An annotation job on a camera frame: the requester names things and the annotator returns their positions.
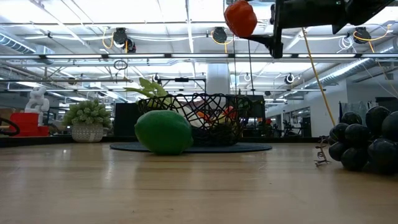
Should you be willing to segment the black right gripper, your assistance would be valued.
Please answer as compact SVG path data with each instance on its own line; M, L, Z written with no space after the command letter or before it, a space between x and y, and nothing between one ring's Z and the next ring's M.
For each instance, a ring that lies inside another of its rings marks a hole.
M335 25L344 14L344 0L275 0L270 18L273 35L250 35L246 39L270 47L272 57L281 58L283 29Z

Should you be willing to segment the orange-red bumpy fruit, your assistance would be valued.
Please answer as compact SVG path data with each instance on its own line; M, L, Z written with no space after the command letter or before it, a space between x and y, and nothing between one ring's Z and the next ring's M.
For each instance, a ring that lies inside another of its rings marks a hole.
M237 37L249 37L257 26L257 17L247 0L237 0L224 12L224 19L230 31Z

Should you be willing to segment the green celery stalk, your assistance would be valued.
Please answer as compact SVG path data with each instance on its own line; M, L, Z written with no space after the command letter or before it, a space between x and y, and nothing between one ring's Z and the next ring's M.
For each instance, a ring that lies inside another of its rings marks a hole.
M200 128L205 119L197 115L192 109L184 107L175 96L167 93L157 82L139 79L141 88L124 87L125 91L140 93L147 97L145 104L151 110L170 110L182 115L193 127Z

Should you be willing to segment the green lime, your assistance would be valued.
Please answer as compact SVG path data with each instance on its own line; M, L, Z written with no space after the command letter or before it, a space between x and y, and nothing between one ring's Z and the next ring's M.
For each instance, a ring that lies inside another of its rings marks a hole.
M147 112L139 117L134 130L139 142L158 155L179 155L193 144L191 124L174 111Z

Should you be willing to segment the black grape bunch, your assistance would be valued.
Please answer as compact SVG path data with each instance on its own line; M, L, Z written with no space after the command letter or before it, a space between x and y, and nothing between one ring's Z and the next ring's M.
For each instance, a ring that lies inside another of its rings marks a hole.
M316 148L316 166L334 160L354 172L398 175L398 110L380 105L364 114L341 109L339 123Z

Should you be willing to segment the black perforated computer tower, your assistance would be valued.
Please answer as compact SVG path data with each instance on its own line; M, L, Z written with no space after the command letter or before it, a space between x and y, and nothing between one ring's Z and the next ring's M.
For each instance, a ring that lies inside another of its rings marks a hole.
M238 111L240 115L248 118L262 118L265 119L266 109L265 100L262 95L246 95L242 100L239 100Z

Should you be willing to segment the grey hanging cloth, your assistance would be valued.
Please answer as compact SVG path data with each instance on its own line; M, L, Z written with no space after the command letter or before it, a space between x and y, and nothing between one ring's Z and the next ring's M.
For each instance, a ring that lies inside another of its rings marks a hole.
M365 116L368 109L372 108L373 106L377 106L377 103L374 104L372 101L358 101L354 103L339 102L339 106L340 106L339 119L341 119L346 112L355 112L360 115L362 120L365 120Z

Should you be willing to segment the dark round placemat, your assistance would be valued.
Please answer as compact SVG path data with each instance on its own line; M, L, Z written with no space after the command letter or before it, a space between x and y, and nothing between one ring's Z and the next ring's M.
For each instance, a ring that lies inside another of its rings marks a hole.
M139 142L130 142L126 144L111 144L110 149L118 151L131 152L150 152ZM244 153L259 152L271 150L272 146L268 144L256 144L247 142L238 142L232 146L192 146L184 150L188 154L222 154L222 153Z

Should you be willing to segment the black cabinet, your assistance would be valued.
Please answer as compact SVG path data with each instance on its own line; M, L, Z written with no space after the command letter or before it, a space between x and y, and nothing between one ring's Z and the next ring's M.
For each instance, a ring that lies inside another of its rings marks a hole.
M136 103L117 103L114 115L114 135L119 137L135 136L134 126L140 115Z

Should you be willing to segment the potted green succulent plant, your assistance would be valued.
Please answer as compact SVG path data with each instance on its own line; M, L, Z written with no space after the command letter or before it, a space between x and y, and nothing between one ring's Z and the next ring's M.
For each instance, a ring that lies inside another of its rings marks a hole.
M100 142L104 130L111 127L111 113L98 100L70 105L63 124L72 128L72 139L80 143Z

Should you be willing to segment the red box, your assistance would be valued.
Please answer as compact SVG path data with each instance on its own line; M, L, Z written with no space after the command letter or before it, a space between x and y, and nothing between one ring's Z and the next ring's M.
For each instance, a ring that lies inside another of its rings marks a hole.
M39 115L37 113L13 113L11 114L10 120L20 129L16 137L40 137L49 135L49 127L39 124Z

